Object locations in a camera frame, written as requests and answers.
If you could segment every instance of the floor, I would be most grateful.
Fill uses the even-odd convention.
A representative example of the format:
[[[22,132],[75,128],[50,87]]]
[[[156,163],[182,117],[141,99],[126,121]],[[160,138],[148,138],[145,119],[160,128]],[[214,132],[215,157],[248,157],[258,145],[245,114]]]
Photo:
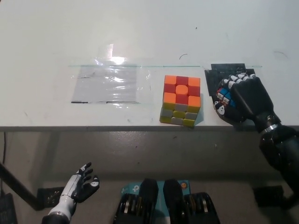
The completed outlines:
[[[121,188],[145,177],[189,179],[192,193],[210,194],[222,224],[299,223],[299,206],[282,212],[255,204],[252,187],[282,184],[290,194],[258,140],[255,133],[235,132],[8,133],[6,166],[36,194],[40,187],[64,186],[91,161],[101,187],[77,206],[72,224],[112,223]],[[40,223],[49,212],[35,212],[13,195],[20,224]]]

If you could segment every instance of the plastic sheet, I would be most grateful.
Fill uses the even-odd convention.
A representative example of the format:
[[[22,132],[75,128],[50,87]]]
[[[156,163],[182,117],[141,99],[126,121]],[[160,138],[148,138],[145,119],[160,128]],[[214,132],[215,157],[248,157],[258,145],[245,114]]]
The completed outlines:
[[[72,103],[150,103],[150,72],[124,57],[81,65]]]

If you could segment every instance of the rubik's cube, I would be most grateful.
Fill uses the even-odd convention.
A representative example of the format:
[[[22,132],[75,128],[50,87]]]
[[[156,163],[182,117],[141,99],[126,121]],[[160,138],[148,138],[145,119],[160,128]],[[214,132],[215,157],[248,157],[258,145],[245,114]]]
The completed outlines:
[[[200,78],[165,76],[160,122],[194,126],[200,110]]]

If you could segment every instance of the white table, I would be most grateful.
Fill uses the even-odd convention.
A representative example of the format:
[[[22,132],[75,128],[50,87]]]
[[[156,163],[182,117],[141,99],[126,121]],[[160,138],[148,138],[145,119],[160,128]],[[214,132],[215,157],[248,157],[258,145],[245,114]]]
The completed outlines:
[[[254,68],[284,124],[299,125],[299,2],[295,0],[3,0],[0,3],[0,128],[2,130],[151,130],[159,123],[164,75],[202,79],[198,128],[230,127],[208,97],[204,69],[211,63]],[[152,101],[119,108],[71,104],[79,67],[102,56],[150,68]]]

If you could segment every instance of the black cable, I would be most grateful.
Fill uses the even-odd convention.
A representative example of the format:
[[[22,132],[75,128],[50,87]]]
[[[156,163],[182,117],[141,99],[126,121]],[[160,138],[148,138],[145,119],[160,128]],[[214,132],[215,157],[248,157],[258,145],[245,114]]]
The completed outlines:
[[[4,165],[5,163],[5,157],[6,157],[6,148],[7,148],[7,144],[6,144],[6,132],[3,133],[4,136],[4,146],[3,146],[3,158],[2,158],[2,164]],[[3,190],[3,181],[2,179],[0,180],[0,197],[4,196],[4,190]]]

